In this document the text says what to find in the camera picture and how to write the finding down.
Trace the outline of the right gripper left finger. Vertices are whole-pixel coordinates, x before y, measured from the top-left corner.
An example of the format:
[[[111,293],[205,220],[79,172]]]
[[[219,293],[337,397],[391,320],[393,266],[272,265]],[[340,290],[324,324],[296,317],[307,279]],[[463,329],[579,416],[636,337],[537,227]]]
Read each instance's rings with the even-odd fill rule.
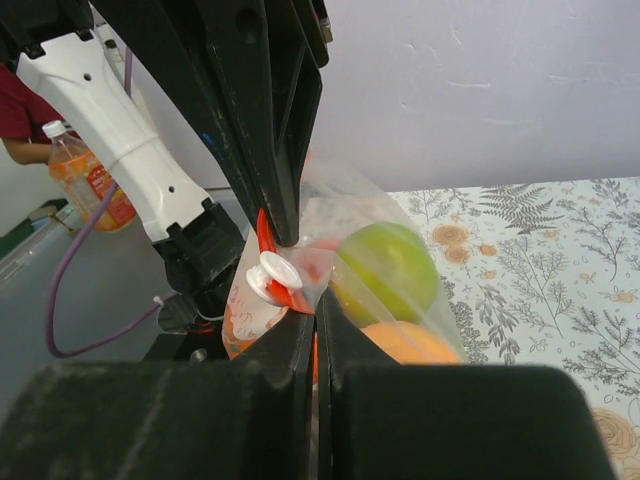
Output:
[[[1,430],[5,479],[301,479],[315,320],[286,314],[231,361],[55,363]]]

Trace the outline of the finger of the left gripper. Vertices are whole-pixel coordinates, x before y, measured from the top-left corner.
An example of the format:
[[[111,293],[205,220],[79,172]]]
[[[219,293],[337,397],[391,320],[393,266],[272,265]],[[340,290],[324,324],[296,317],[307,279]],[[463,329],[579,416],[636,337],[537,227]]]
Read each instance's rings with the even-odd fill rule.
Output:
[[[299,239],[300,184],[329,60],[318,1],[264,3],[270,67],[271,139],[261,181],[277,242]]]
[[[269,1],[97,1],[218,162],[250,220],[280,227]]]

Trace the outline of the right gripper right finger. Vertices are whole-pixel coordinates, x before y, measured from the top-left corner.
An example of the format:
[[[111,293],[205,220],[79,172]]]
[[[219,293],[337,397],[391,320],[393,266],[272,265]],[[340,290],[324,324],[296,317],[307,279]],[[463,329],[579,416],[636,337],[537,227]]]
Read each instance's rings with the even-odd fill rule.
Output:
[[[574,381],[545,366],[402,365],[345,316],[316,314],[322,479],[611,479]]]

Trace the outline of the fake orange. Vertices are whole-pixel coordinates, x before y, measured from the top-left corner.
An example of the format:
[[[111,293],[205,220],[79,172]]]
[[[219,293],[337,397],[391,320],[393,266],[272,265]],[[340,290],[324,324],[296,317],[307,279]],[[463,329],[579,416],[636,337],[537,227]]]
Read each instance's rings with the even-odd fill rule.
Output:
[[[373,323],[364,327],[361,332],[400,364],[462,363],[461,358],[438,336],[412,323]]]

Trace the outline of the fake green apple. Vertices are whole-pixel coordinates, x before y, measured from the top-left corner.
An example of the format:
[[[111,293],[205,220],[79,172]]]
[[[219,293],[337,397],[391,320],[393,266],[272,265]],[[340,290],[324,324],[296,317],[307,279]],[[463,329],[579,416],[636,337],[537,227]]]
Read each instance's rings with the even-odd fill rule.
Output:
[[[364,328],[381,319],[373,312],[367,292],[399,321],[422,322],[439,290],[435,264],[422,238],[394,222],[369,224],[346,237],[337,247],[340,262],[351,277],[333,285],[349,319]]]

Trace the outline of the clear zip top bag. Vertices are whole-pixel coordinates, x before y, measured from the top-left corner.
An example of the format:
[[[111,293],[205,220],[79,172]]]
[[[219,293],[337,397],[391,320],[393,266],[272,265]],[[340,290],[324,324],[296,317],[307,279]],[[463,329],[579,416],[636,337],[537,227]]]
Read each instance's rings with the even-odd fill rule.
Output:
[[[340,262],[337,247],[352,233],[376,222],[402,224],[421,237],[399,204],[363,174],[339,162],[307,157],[297,244],[278,245],[265,219],[248,234],[222,324],[222,343],[229,357],[237,357],[288,313],[319,313],[324,294],[334,295],[339,312],[361,331],[333,290],[334,284],[351,278],[345,266],[336,267]],[[418,326],[438,336],[463,363],[467,356],[461,334],[438,277],[436,299]],[[371,293],[365,297],[372,311],[381,315],[376,323],[399,321]]]

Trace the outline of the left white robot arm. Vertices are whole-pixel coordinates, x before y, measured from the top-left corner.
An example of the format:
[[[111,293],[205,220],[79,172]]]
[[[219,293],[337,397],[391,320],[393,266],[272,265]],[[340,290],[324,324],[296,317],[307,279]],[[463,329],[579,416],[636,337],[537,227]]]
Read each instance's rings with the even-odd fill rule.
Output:
[[[252,224],[299,238],[303,166],[328,63],[321,1],[5,1],[1,58],[70,123],[121,187],[170,286],[220,317],[244,247],[226,211],[125,93],[93,29],[102,15],[159,84]]]

